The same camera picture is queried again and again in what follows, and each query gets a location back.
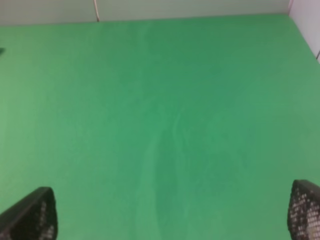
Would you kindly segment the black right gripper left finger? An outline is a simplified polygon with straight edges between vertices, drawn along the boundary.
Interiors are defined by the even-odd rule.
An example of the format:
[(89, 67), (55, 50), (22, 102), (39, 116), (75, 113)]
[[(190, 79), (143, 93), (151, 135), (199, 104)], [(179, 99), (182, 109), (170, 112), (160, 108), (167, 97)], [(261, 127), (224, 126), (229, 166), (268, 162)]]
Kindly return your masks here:
[(0, 214), (2, 240), (56, 240), (58, 214), (51, 187), (39, 187)]

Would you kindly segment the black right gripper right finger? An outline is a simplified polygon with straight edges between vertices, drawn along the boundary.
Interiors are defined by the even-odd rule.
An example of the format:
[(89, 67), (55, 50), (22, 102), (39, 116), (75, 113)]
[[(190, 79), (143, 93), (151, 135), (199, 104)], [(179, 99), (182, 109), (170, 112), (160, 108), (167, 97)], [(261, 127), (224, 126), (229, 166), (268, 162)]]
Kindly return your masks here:
[(292, 183), (287, 228), (292, 240), (320, 240), (320, 187), (305, 179)]

